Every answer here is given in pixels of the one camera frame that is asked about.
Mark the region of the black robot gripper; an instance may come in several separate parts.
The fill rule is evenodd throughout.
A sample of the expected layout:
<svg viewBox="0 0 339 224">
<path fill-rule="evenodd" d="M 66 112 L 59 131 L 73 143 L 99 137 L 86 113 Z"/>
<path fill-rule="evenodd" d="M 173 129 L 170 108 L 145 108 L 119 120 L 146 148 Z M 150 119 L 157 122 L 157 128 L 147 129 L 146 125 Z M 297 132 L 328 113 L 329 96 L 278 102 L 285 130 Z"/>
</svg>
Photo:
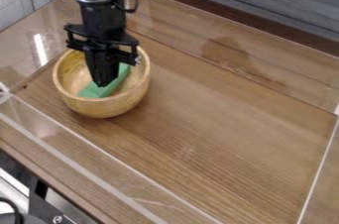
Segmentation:
<svg viewBox="0 0 339 224">
<path fill-rule="evenodd" d="M 119 63 L 138 64 L 139 41 L 126 33 L 129 8 L 126 0 L 78 0 L 83 22 L 66 24 L 67 44 L 85 52 L 93 81 L 98 86 L 109 86 L 118 78 Z"/>
</svg>

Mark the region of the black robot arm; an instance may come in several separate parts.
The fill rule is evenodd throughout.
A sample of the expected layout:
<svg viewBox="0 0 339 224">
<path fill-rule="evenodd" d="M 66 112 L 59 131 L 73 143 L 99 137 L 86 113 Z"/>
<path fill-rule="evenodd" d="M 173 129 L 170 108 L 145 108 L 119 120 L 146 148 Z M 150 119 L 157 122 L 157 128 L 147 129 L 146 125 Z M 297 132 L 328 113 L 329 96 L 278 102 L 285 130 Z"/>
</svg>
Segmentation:
<svg viewBox="0 0 339 224">
<path fill-rule="evenodd" d="M 107 87 L 119 75 L 119 65 L 138 64 L 139 41 L 127 34 L 127 14 L 135 13 L 126 0 L 77 0 L 81 5 L 81 24 L 66 24 L 70 49 L 85 53 L 85 61 L 94 83 Z"/>
</svg>

